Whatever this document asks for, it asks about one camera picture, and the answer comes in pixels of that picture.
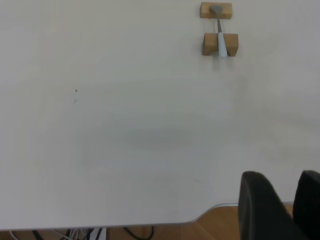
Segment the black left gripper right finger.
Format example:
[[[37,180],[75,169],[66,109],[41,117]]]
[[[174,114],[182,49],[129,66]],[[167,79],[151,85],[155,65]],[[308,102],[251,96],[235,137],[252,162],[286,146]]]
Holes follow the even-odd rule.
[[[304,170],[293,203],[293,221],[310,240],[320,238],[320,174]]]

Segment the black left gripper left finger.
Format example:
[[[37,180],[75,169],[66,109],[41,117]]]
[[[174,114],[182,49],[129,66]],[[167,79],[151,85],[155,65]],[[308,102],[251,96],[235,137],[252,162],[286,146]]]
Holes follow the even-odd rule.
[[[293,222],[270,181],[261,173],[241,176],[238,200],[241,240],[306,240]]]

